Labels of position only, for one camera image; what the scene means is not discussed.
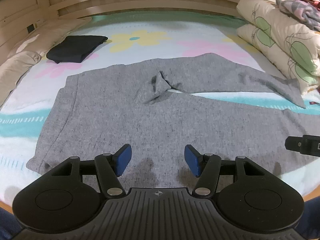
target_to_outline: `bed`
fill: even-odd
[[[86,25],[71,35],[105,35],[109,41],[98,46],[82,63],[60,63],[46,57],[34,65],[20,80],[17,88],[0,109],[0,200],[11,205],[15,195],[40,175],[26,168],[35,154],[42,126],[50,113],[59,89],[67,76],[116,64],[132,64],[153,58],[195,57],[215,53],[230,61],[250,66],[268,74],[283,75],[254,47],[237,36],[236,29],[244,24],[237,18],[239,0],[32,0],[16,9],[0,27],[10,30],[0,45],[0,61],[5,61],[14,44],[28,35],[26,26],[35,28],[47,19],[73,19],[118,10],[148,11],[121,12],[93,16]],[[175,8],[159,12],[159,8]],[[201,10],[225,15],[182,12],[178,9]],[[119,34],[142,37],[139,42],[123,42]],[[296,106],[273,93],[216,92],[197,94],[206,98],[253,106],[290,109],[296,113],[320,115],[320,95],[314,90],[303,97],[306,109]],[[313,161],[279,177],[307,195],[319,184],[318,165]]]

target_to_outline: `beige pillow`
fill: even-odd
[[[313,76],[305,71],[297,61],[282,51],[261,29],[251,24],[246,24],[238,28],[237,33],[242,39],[261,51],[286,78],[297,78],[302,95],[320,85],[320,77]]]
[[[237,10],[271,38],[269,46],[275,42],[306,71],[320,76],[319,32],[285,15],[277,5],[267,0],[240,0]]]
[[[40,60],[41,56],[38,53],[22,51],[7,59],[0,66],[0,106],[15,89],[22,75]]]
[[[27,38],[18,42],[8,57],[21,51],[33,51],[43,57],[53,46],[62,42],[68,33],[91,21],[91,17],[81,19],[48,20]]]

